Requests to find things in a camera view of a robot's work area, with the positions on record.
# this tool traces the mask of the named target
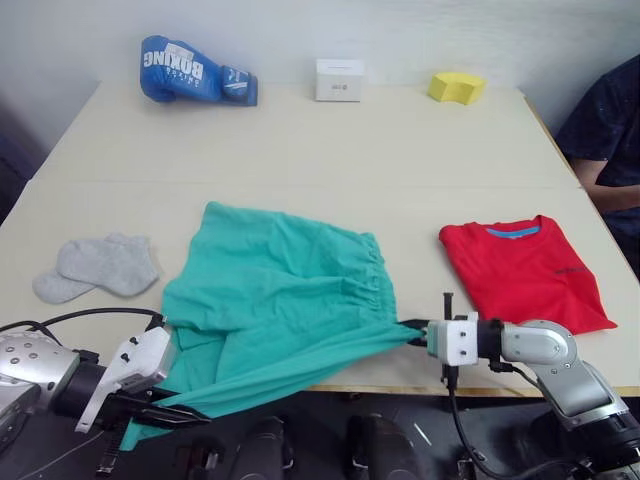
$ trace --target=red t-shirt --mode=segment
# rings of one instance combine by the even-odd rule
[[[482,318],[550,320],[574,334],[617,327],[593,273],[551,218],[448,225],[440,241]]]

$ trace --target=fabric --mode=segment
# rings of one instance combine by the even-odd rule
[[[210,203],[163,313],[178,356],[159,402],[217,417],[307,388],[420,332],[396,322],[378,245],[283,213]],[[132,424],[121,445],[162,430]]]
[[[481,318],[550,320],[574,334],[617,327],[593,273],[551,218],[448,225],[440,241]]]
[[[256,77],[220,66],[190,45],[160,35],[142,42],[140,86],[156,102],[172,102],[185,96],[234,105],[258,103]]]
[[[83,293],[95,288],[95,285],[69,280],[60,275],[56,270],[38,275],[32,283],[33,292],[40,300],[57,305],[68,302]]]
[[[70,280],[90,283],[124,297],[142,293],[158,278],[149,241],[119,233],[66,243],[58,252],[56,271]]]
[[[640,55],[602,76],[556,137],[570,159],[608,161],[598,185],[640,184]],[[640,207],[603,215],[640,278]]]

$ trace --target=white table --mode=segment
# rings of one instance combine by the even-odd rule
[[[33,180],[0,229],[0,323],[44,320],[99,306],[159,309],[164,285],[177,276],[199,227],[205,204],[282,210],[370,231],[379,241],[393,280],[400,319],[441,318],[442,292],[452,291],[454,310],[471,310],[437,234],[446,224],[513,221],[544,214],[555,218],[594,272],[616,330],[581,335],[580,355],[622,393],[640,388],[640,286],[586,194],[578,188],[445,188],[360,186],[237,186],[203,182],[69,182]],[[161,279],[143,295],[124,300],[95,290],[65,305],[40,302],[31,280],[54,265],[67,240],[112,231],[149,235]],[[106,358],[146,319],[83,318],[56,326],[61,340]],[[424,351],[402,347],[370,357],[317,389],[442,393],[440,367]],[[462,394],[533,395],[518,376],[485,366],[463,369]]]
[[[255,108],[158,104],[103,84],[40,169],[41,180],[222,185],[578,187],[515,89],[470,106],[426,87],[367,87],[362,103],[262,86]]]

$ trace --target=blue boxing glove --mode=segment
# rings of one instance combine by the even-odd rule
[[[140,86],[157,102],[185,96],[207,102],[255,106],[258,79],[248,72],[220,66],[184,42],[160,35],[142,41]]]

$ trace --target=white box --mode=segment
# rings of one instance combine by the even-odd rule
[[[316,60],[316,100],[359,102],[362,96],[362,60]]]

